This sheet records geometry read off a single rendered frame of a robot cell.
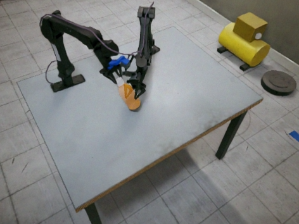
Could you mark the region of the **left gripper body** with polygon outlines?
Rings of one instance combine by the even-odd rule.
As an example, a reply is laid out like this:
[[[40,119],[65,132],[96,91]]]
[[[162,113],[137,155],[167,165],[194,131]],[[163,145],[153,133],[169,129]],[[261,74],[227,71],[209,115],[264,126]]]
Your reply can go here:
[[[129,80],[127,80],[126,82],[128,84],[130,83],[133,89],[136,89],[136,84],[139,84],[140,86],[145,88],[146,85],[143,83],[143,80],[145,77],[144,74],[141,74],[140,72],[131,72],[131,73],[132,73],[131,78]]]

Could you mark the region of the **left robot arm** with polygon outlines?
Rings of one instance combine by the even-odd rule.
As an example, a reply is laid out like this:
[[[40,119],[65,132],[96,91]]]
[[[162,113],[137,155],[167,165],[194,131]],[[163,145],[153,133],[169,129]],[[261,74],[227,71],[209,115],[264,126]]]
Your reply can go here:
[[[150,66],[152,55],[160,51],[160,48],[155,45],[155,40],[153,39],[153,34],[150,33],[150,27],[151,22],[153,21],[152,18],[154,17],[154,11],[155,7],[151,7],[148,11],[148,14],[146,15],[146,12],[149,7],[147,6],[139,6],[139,9],[137,11],[137,17],[139,17],[140,21],[140,41],[139,41],[139,47],[137,51],[141,52],[141,49],[143,48],[143,41],[144,41],[144,48],[142,50],[143,57],[140,56],[140,53],[137,53],[134,58],[136,58],[136,66],[137,66],[137,72],[140,72],[141,74],[146,74],[148,67]],[[146,18],[145,18],[146,15]],[[152,45],[151,45],[152,42]],[[153,46],[153,47],[152,47]],[[151,50],[152,47],[152,50]],[[146,65],[147,62],[147,65]]]

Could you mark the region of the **orange plastic bottle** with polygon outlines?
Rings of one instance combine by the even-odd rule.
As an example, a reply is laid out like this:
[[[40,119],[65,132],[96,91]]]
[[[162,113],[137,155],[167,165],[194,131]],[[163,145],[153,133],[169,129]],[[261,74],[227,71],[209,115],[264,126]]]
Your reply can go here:
[[[140,100],[134,99],[135,92],[130,85],[124,83],[118,87],[118,93],[129,109],[136,109],[140,106]]]

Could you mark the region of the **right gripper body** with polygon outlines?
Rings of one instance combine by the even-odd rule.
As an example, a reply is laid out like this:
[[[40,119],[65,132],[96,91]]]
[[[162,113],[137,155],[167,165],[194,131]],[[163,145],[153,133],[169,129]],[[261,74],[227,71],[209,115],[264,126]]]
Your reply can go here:
[[[111,57],[101,59],[99,62],[102,64],[103,68],[99,72],[102,75],[109,75],[120,67],[120,62],[126,65],[129,61],[130,60],[125,58],[125,56],[121,56],[119,59],[111,59]]]

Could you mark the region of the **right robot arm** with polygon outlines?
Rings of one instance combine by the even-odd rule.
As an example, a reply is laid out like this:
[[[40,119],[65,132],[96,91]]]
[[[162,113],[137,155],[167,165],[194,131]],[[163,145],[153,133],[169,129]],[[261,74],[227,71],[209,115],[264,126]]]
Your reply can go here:
[[[45,18],[43,18],[41,32],[43,36],[50,42],[54,54],[56,56],[58,65],[57,69],[59,72],[58,77],[61,78],[61,81],[55,82],[50,86],[53,92],[58,92],[86,81],[82,74],[72,77],[71,73],[75,71],[75,68],[69,60],[64,46],[64,33],[71,35],[72,37],[75,37],[76,39],[81,41],[84,45],[87,46],[89,50],[93,49],[94,54],[99,60],[111,56],[117,56],[118,54],[108,50],[108,48],[102,45],[102,43],[100,43],[100,41],[95,37],[95,35],[92,32],[85,30],[81,27],[92,30],[104,44],[111,48],[111,50],[119,53],[119,48],[112,39],[104,40],[99,30],[90,26],[87,27],[79,25],[74,22],[70,23],[70,20],[67,20],[66,18],[61,16],[61,12],[59,10],[52,12],[52,15],[59,16],[60,18],[56,16],[46,16]],[[81,27],[78,27],[73,23]]]

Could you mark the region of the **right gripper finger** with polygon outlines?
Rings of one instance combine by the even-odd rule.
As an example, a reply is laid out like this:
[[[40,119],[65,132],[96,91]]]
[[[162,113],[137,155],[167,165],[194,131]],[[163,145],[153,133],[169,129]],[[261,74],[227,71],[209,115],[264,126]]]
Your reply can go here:
[[[119,72],[117,71],[119,70]],[[120,66],[118,69],[115,71],[115,73],[122,78],[122,66]]]
[[[104,75],[104,77],[110,79],[114,84],[117,84],[115,77],[112,73],[110,73],[109,75]]]

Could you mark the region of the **white ribbed bottle cap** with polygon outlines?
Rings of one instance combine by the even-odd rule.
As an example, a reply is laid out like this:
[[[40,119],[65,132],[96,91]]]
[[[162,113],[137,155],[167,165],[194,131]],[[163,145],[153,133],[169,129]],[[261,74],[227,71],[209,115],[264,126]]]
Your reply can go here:
[[[122,79],[121,77],[120,77],[120,78],[117,78],[116,81],[117,81],[117,86],[118,86],[118,87],[120,87],[121,85],[124,84],[124,81],[123,81],[123,79]]]

